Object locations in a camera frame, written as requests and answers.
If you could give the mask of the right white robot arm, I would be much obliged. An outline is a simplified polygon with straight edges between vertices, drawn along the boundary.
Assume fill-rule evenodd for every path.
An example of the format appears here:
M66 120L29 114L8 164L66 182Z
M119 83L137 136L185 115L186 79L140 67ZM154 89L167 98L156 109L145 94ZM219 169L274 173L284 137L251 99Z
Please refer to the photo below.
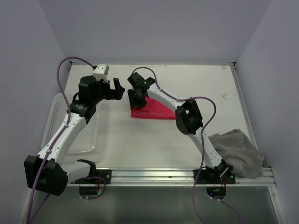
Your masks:
M223 180L228 171L228 165L205 134L206 124L203 123L196 100L174 97L159 89L153 78L144 79L137 72L129 76L128 82L132 86L132 89L128 90L131 109L145 108L147 99L152 98L174 112L178 130L187 135L202 154L209 180L213 183Z

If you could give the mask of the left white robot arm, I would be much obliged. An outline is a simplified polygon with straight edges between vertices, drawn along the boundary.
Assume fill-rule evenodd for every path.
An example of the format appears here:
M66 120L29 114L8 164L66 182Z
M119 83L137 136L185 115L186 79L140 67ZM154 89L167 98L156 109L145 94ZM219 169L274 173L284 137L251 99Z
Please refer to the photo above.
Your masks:
M110 82L98 81L94 76L81 78L78 92L74 94L67 114L48 144L36 155L29 155L24 161L27 185L51 195L61 195L67 184L83 179L92 183L97 178L95 162L79 159L69 166L63 166L64 158L74 140L88 125L96 113L96 106L102 100L121 100L125 89L118 78Z

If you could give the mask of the pink towel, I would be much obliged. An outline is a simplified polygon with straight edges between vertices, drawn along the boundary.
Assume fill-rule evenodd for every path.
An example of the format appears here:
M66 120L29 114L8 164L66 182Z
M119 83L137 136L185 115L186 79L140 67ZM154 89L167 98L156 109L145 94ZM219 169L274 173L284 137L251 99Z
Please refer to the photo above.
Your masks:
M136 106L131 110L130 116L135 119L164 119L175 120L175 113L167 106L152 98L145 98L146 106L138 109Z

